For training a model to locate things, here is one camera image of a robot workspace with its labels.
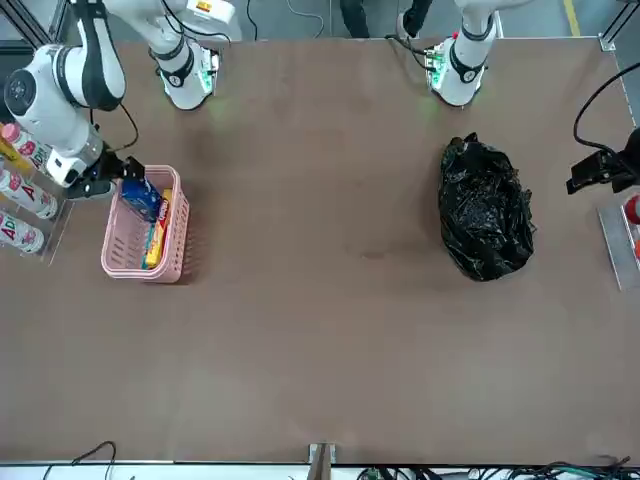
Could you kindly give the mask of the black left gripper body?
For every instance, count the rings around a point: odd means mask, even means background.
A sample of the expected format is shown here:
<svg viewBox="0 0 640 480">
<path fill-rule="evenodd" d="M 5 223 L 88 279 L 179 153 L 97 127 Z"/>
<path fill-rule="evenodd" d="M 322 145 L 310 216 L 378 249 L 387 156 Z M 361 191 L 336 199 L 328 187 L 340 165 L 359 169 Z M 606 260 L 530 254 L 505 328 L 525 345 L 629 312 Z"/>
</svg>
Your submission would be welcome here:
<svg viewBox="0 0 640 480">
<path fill-rule="evenodd" d="M 639 143 L 640 129 L 635 128 L 622 150 L 618 152 L 609 150 L 609 155 L 617 167 L 617 173 L 611 181 L 614 193 L 620 193 L 639 185 Z"/>
</svg>

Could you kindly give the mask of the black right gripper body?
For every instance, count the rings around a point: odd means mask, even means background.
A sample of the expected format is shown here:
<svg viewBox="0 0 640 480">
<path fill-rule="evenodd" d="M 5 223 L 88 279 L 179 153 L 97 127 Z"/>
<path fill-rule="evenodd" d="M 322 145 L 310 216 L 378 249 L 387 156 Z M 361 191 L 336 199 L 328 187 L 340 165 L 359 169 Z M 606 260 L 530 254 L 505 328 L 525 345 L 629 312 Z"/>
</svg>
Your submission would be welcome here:
<svg viewBox="0 0 640 480">
<path fill-rule="evenodd" d="M 110 195 L 116 180 L 122 177 L 124 163 L 108 148 L 105 148 L 98 160 L 88 167 L 66 189 L 69 200 L 88 200 L 93 197 Z"/>
</svg>

